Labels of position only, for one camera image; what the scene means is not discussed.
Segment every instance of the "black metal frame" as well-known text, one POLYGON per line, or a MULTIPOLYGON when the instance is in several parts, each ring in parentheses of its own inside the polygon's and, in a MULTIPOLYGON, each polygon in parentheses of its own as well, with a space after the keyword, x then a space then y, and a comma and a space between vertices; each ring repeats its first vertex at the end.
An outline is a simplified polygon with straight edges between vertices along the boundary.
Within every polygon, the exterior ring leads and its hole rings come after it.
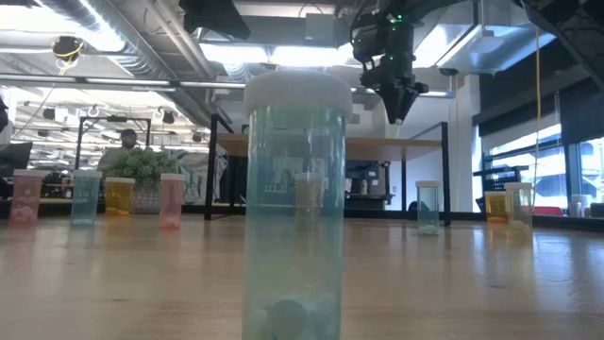
POLYGON ((112 122, 112 123, 125 123, 127 121, 139 121, 139 122, 146 122, 147 123, 147 131, 146 131, 146 136, 147 136, 147 140, 145 142, 146 147, 149 147, 151 145, 151 119, 149 118, 128 118, 128 117, 122 117, 122 116, 109 116, 109 117, 79 117, 79 129, 77 130, 77 148, 75 150, 75 170, 79 169, 79 159, 80 159, 80 153, 82 152, 82 137, 84 137, 84 133, 86 133, 86 131, 88 131, 89 129, 91 129, 94 124, 98 123, 98 121, 108 121, 108 122, 112 122), (93 120, 94 123, 92 123, 91 126, 89 126, 86 130, 84 130, 84 123, 87 120, 93 120))
MULTIPOLYGON (((232 181, 236 178, 233 169, 228 169, 228 207, 222 206, 213 206, 214 200, 214 180, 216 176, 216 149, 218 146, 218 123, 220 123, 227 131, 233 133, 232 128, 230 128, 222 117, 218 114, 213 114, 210 120, 210 153, 208 155, 208 178, 206 185, 206 203, 203 207, 204 219, 206 221, 210 221, 212 219, 213 214, 220 215, 229 215, 229 214, 245 214, 245 207, 236 207, 235 206, 235 183, 232 181)), ((445 202, 443 209, 441 212, 441 216, 443 221, 445 222, 445 226, 451 225, 451 190, 450 190, 450 180, 449 180, 449 141, 448 141, 448 123, 442 122, 434 127, 431 127, 418 135, 412 137, 412 139, 420 137, 435 128, 441 129, 441 137, 442 137, 442 150, 443 150, 443 193, 445 195, 445 202)), ((417 218, 417 213, 408 212, 407 211, 407 163, 403 160, 401 162, 401 210, 396 211, 371 211, 371 210, 344 210, 344 217, 346 218, 392 218, 392 219, 415 219, 417 218)), ((199 212, 199 209, 190 208, 192 211, 199 212)))

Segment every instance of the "clear plastic cylinder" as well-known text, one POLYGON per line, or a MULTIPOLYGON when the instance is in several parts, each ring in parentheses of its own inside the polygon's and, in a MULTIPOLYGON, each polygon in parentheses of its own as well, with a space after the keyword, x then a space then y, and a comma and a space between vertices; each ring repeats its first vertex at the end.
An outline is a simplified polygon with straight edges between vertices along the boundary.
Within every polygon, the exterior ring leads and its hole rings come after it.
POLYGON ((161 192, 159 205, 160 228, 180 228, 184 190, 184 175, 161 174, 161 192))
POLYGON ((94 225, 102 177, 103 173, 100 171, 74 171, 72 226, 94 225))
POLYGON ((508 224, 532 228, 532 183, 506 183, 508 224))
MULTIPOLYGON (((340 86, 337 78, 275 74, 281 90, 269 96, 278 99, 249 112, 243 340, 337 340, 349 110, 320 97, 296 100, 314 91, 308 83, 340 86)), ((349 87, 341 88, 350 104, 349 87)))
POLYGON ((134 178, 105 179, 105 215, 130 216, 134 178))
POLYGON ((12 203, 10 206, 10 227, 35 227, 42 192, 42 180, 47 171, 15 170, 12 203))
POLYGON ((420 235, 438 235, 439 182, 418 181, 417 187, 417 227, 420 235))

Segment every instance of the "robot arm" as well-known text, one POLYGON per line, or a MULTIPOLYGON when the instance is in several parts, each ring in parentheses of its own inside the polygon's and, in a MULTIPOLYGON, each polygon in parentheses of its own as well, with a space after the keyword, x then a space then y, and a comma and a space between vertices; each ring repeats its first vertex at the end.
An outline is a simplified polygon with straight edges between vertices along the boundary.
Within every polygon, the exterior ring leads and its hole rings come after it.
MULTIPOLYGON (((401 125, 415 99, 428 91, 412 72, 413 24, 435 9, 462 1, 467 0, 386 0, 377 12, 363 16, 367 1, 361 5, 351 28, 351 38, 357 30, 353 54, 363 65, 361 84, 382 98, 390 124, 401 125), (376 66, 374 57, 382 55, 376 66)), ((556 35, 604 90, 604 1, 511 1, 523 6, 534 24, 556 35)))

